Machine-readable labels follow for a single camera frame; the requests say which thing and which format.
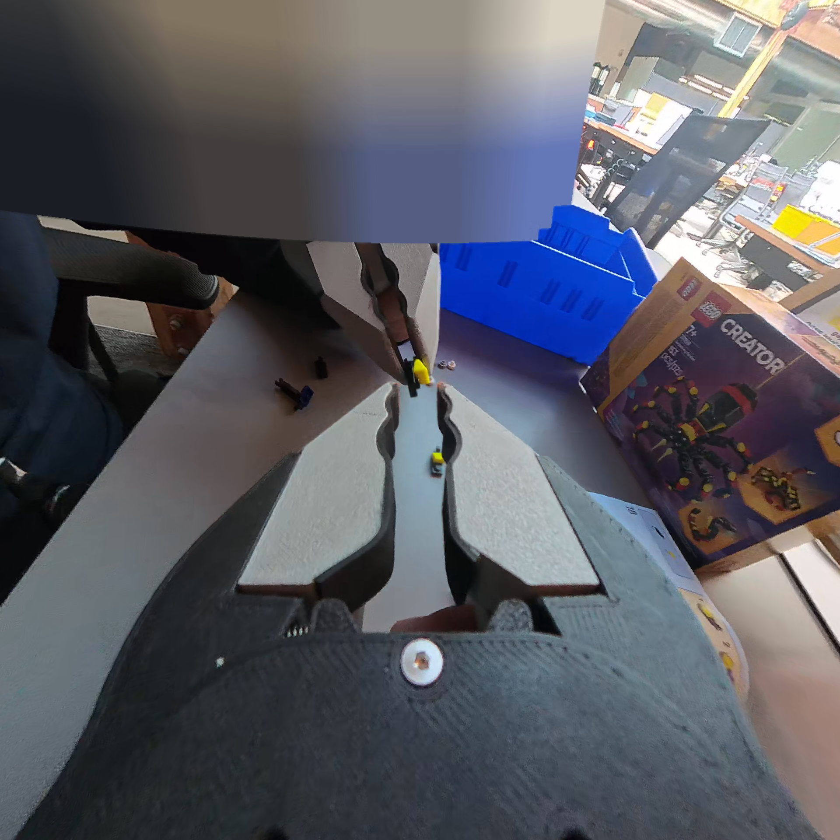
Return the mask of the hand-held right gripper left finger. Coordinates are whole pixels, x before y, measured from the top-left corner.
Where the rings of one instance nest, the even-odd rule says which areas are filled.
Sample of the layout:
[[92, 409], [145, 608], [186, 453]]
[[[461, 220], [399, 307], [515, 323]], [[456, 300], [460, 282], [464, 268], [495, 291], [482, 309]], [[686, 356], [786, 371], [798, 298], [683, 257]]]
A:
[[267, 517], [237, 588], [341, 600], [352, 613], [390, 580], [400, 388], [381, 386], [308, 443]]

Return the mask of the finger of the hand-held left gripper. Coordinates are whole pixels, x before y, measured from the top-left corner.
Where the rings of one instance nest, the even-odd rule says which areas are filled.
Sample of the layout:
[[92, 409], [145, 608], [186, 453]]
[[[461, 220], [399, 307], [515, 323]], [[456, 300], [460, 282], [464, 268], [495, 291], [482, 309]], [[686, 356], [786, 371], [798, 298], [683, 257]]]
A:
[[431, 245], [393, 245], [392, 263], [408, 338], [415, 356], [433, 369], [439, 337], [439, 255]]
[[322, 308], [367, 356], [397, 382], [406, 382], [382, 317], [363, 283], [364, 264], [352, 243], [308, 243], [320, 282]]

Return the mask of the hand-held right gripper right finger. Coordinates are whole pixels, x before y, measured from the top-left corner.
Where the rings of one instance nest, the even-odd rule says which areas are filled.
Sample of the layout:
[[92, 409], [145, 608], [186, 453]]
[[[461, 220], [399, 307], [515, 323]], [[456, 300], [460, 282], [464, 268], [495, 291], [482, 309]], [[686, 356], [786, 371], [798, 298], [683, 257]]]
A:
[[437, 386], [444, 561], [457, 604], [593, 595], [602, 582], [538, 454], [453, 386]]

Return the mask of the lego instruction booklet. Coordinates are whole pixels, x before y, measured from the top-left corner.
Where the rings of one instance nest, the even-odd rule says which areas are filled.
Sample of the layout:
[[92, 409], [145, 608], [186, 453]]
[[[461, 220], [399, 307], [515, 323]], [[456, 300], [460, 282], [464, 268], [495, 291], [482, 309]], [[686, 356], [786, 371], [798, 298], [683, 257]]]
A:
[[592, 492], [591, 497], [640, 542], [703, 626], [744, 704], [749, 698], [749, 665], [738, 636], [700, 584], [654, 509]]

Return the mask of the purple yellow lego set box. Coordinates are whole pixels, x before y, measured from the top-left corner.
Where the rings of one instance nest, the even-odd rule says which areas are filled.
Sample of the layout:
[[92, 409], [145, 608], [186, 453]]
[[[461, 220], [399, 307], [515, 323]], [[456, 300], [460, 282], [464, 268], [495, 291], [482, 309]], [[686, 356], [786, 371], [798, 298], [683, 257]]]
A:
[[838, 348], [761, 292], [679, 259], [581, 379], [701, 575], [838, 535]]

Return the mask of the blue plastic bin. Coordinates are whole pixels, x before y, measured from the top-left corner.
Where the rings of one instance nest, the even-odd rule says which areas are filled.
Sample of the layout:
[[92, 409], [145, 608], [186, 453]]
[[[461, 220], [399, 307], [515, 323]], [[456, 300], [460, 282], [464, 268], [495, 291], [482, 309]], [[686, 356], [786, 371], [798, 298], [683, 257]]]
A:
[[633, 229], [557, 206], [535, 240], [438, 248], [442, 309], [593, 364], [658, 278]]

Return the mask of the person's dark blue clothing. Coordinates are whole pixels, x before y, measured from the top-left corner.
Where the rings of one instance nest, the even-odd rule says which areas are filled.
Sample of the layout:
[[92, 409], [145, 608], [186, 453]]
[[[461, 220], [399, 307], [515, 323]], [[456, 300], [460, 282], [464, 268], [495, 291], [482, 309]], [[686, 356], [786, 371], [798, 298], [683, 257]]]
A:
[[88, 485], [123, 441], [119, 415], [50, 347], [59, 282], [34, 215], [1, 212], [1, 454], [23, 471]]

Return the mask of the black mesh office chair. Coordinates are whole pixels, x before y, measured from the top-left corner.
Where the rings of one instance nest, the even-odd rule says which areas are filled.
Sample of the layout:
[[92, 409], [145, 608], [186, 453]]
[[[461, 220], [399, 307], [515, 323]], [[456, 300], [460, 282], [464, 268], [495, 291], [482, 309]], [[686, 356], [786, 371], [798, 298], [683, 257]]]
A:
[[605, 217], [654, 248], [769, 126], [767, 119], [691, 113], [607, 205]]

